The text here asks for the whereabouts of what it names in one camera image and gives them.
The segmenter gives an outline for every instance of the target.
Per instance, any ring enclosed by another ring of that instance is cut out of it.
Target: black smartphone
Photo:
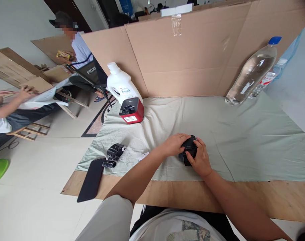
[[[82,184],[77,203],[94,199],[97,196],[101,175],[106,158],[99,158],[90,163],[86,178]]]
[[[188,151],[193,158],[196,157],[197,146],[195,145],[194,140],[196,140],[196,137],[192,135],[191,138],[182,144],[182,146],[185,147],[185,150],[183,153],[179,154],[179,158],[184,161],[185,166],[192,166],[192,164],[190,164],[189,160],[187,159],[186,151]]]

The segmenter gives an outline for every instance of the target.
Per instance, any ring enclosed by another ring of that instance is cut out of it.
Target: wooden stool
[[[44,125],[37,124],[37,123],[31,123],[30,125],[34,126],[34,127],[32,127],[30,129],[30,128],[28,128],[28,126],[26,126],[26,127],[23,127],[23,128],[21,128],[21,129],[19,129],[17,131],[9,132],[9,133],[7,133],[7,135],[8,136],[17,136],[17,137],[20,137],[20,138],[23,138],[23,139],[26,139],[26,140],[29,140],[29,141],[34,141],[36,139],[36,136],[35,136],[35,138],[32,138],[32,137],[30,137],[30,135],[36,134],[36,135],[40,135],[40,136],[46,136],[46,133],[43,133],[40,130],[42,128],[45,128],[45,129],[49,129],[50,128],[48,126],[44,126]]]

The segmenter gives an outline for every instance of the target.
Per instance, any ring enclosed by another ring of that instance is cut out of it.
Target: cap
[[[287,59],[279,59],[277,64],[283,65],[283,64],[286,64],[286,62],[287,62]]]
[[[110,70],[110,73],[113,75],[118,74],[121,71],[121,69],[118,67],[118,65],[115,62],[109,63],[108,68]]]
[[[72,18],[70,16],[63,12],[59,11],[56,13],[56,19],[49,20],[49,22],[57,28],[60,28],[62,26],[68,27],[68,28],[75,28],[75,23],[72,21]]]
[[[279,42],[280,42],[280,40],[282,39],[282,37],[280,37],[280,36],[275,36],[275,37],[273,37],[273,38],[271,38],[270,40],[269,40],[269,44],[278,44]]]

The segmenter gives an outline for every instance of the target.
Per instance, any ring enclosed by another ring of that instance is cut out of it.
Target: bottle label
[[[241,94],[245,94],[245,92],[247,91],[247,89],[249,87],[251,87],[254,84],[254,81],[252,83],[247,83],[244,88],[242,89],[242,91],[240,92]]]
[[[259,84],[261,84],[261,85],[268,85],[269,83],[271,83],[273,81],[273,79],[275,79],[275,77],[276,76],[274,76],[274,77],[267,77],[267,76],[265,76],[264,79],[262,79]]]
[[[128,87],[120,87],[120,94],[123,95],[127,99],[135,98],[133,93],[130,91]]]

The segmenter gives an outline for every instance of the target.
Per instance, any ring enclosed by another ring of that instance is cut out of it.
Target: light blue shirt
[[[91,54],[90,49],[86,45],[85,41],[83,40],[83,38],[81,37],[79,32],[75,35],[75,39],[72,40],[71,46],[76,53],[76,58],[77,58],[76,62],[82,62],[82,61],[86,60],[88,58],[89,54]],[[75,65],[73,65],[73,67],[75,67],[76,69],[80,69],[81,67],[85,66],[87,63],[89,63],[91,61],[93,61],[93,56],[91,56],[86,62],[84,62],[82,64],[75,64]]]

